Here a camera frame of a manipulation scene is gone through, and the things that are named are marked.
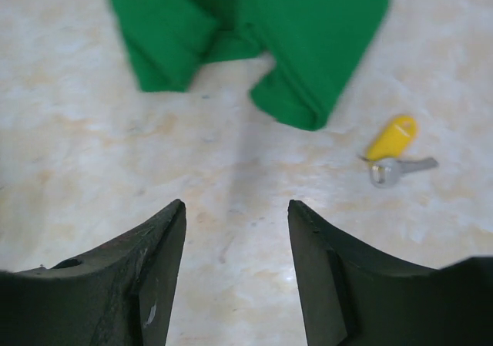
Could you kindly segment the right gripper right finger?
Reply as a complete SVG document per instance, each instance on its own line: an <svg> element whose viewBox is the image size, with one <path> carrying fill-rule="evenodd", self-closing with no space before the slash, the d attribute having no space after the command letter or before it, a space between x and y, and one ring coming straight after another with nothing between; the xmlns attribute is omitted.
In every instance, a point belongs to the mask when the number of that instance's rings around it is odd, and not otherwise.
<svg viewBox="0 0 493 346"><path fill-rule="evenodd" d="M440 269L386 254L299 200L290 244L310 345L490 345L492 259Z"/></svg>

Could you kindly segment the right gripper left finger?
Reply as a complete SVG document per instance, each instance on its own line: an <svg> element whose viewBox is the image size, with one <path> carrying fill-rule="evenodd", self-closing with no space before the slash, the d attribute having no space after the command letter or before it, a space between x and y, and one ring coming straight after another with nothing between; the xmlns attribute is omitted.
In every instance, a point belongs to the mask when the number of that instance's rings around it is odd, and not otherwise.
<svg viewBox="0 0 493 346"><path fill-rule="evenodd" d="M174 200L52 268L1 273L3 345L164 345L186 236Z"/></svg>

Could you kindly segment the yellow tag key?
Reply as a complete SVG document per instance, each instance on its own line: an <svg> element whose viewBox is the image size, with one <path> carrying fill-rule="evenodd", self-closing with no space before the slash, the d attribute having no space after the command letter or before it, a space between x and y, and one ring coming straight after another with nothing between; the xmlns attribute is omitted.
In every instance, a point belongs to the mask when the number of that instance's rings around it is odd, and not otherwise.
<svg viewBox="0 0 493 346"><path fill-rule="evenodd" d="M404 160L401 155L418 134L413 116L397 115L388 121L359 156L368 166L370 182L381 189L393 187L410 173L432 170L439 166L433 157Z"/></svg>

